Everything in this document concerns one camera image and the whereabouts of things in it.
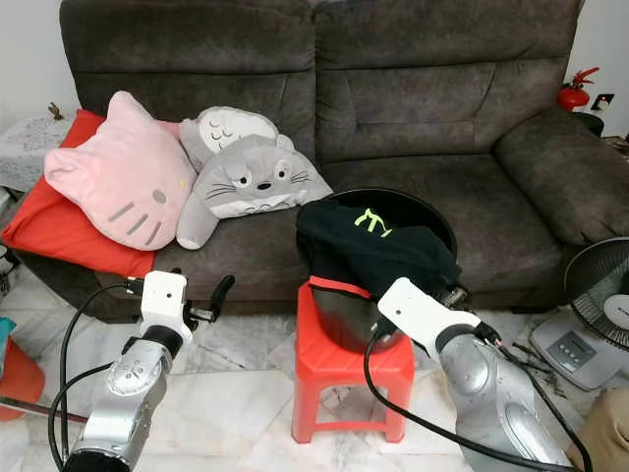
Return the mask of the grey totoro plush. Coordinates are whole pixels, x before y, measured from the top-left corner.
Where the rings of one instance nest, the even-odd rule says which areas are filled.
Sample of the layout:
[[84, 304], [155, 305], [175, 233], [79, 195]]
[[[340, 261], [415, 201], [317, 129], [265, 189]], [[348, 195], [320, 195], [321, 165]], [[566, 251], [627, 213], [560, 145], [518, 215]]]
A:
[[175, 240], [198, 249], [223, 219], [300, 207], [332, 193], [287, 136], [248, 135], [207, 159], [180, 212]]

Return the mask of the red plastic stool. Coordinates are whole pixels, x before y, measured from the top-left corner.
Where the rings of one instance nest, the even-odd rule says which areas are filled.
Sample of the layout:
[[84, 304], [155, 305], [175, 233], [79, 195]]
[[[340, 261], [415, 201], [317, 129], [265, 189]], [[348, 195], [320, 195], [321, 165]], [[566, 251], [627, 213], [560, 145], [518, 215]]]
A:
[[[295, 337], [295, 405], [293, 441], [310, 443], [317, 432], [379, 431], [389, 443], [404, 440], [406, 419], [386, 410], [382, 421], [334, 421], [320, 423], [320, 397], [335, 386], [365, 386], [364, 355], [343, 349], [324, 331], [319, 322], [315, 290], [303, 283], [297, 292], [297, 331]], [[395, 334], [370, 360], [372, 381], [387, 400], [408, 406], [412, 397], [415, 360], [412, 341], [405, 334]]]

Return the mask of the pink cat face pillow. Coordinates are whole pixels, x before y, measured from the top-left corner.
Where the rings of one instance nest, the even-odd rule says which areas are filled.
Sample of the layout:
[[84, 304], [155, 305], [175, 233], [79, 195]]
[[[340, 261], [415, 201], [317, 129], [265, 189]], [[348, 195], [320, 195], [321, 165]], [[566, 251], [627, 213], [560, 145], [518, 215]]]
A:
[[84, 144], [47, 153], [43, 171], [104, 237], [144, 251], [175, 239], [197, 177], [176, 136], [129, 91], [112, 95], [106, 120]]

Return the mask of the red cushion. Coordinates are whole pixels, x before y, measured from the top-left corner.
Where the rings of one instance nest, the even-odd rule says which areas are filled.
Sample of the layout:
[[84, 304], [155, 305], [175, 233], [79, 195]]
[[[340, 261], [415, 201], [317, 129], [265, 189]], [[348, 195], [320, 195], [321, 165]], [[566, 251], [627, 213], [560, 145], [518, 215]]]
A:
[[[95, 134], [106, 117], [81, 109], [58, 148], [75, 148]], [[160, 121], [176, 136], [175, 123]], [[6, 228], [3, 240], [13, 249], [85, 266], [91, 270], [139, 277], [152, 269], [154, 253], [122, 246], [91, 225], [79, 206], [46, 183], [36, 181]]]

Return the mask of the light grey totoro pillow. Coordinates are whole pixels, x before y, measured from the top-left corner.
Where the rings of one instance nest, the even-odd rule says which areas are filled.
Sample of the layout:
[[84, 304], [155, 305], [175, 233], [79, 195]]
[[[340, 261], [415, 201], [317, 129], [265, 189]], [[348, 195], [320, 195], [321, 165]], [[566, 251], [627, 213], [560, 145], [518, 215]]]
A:
[[198, 174], [212, 157], [247, 136], [291, 144], [263, 114], [229, 106], [208, 107], [195, 120], [184, 120], [177, 126], [177, 138]]

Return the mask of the red bin with green bag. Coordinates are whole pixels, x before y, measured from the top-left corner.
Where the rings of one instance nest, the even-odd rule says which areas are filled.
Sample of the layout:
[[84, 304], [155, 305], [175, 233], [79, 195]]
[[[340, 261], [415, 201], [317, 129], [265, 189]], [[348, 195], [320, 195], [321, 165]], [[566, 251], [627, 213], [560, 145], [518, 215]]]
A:
[[14, 341], [12, 332], [15, 327], [14, 321], [0, 318], [1, 334], [6, 341], [0, 395], [26, 403], [39, 403], [45, 376], [36, 361]]

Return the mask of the side table with lace cloth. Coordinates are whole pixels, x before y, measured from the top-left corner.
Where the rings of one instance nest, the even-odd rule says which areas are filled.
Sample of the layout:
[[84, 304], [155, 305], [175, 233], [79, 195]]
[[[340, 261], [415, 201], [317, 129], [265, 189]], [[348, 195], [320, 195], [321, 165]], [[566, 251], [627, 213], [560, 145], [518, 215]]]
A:
[[28, 192], [43, 176], [44, 156], [66, 140], [72, 117], [55, 120], [50, 114], [15, 123], [0, 136], [0, 185]]

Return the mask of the dark grey sofa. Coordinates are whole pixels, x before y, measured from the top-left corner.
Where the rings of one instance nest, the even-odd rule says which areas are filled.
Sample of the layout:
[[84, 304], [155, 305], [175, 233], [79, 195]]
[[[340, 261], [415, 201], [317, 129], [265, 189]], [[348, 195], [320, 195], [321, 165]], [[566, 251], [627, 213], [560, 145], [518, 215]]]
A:
[[584, 0], [60, 0], [81, 107], [264, 114], [337, 192], [435, 207], [472, 309], [561, 305], [629, 237], [629, 161], [558, 106]]

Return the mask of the black floor fan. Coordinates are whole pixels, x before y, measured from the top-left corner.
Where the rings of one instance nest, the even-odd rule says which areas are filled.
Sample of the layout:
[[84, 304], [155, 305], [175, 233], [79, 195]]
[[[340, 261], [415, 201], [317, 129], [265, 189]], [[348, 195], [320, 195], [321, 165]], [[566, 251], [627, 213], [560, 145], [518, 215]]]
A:
[[562, 277], [571, 316], [554, 316], [530, 334], [558, 374], [585, 391], [629, 374], [629, 237], [580, 251]]

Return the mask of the red fire extinguisher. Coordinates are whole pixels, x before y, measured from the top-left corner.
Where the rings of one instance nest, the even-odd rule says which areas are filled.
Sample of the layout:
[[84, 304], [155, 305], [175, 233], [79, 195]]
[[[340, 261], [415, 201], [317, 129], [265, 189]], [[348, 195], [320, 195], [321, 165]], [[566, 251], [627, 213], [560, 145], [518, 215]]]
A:
[[558, 92], [557, 102], [566, 111], [578, 111], [579, 108], [588, 106], [592, 102], [592, 96], [585, 91], [585, 85], [591, 85], [594, 81], [592, 75], [600, 71], [600, 67], [584, 69], [576, 72], [570, 82], [563, 83]]

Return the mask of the beige cloth bag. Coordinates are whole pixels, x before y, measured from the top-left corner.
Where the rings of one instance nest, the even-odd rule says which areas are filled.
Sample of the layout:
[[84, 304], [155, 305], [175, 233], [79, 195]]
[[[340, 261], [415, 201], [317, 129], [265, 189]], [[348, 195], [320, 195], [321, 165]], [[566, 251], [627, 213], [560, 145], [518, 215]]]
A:
[[629, 472], [629, 415], [593, 412], [579, 437], [595, 472]]

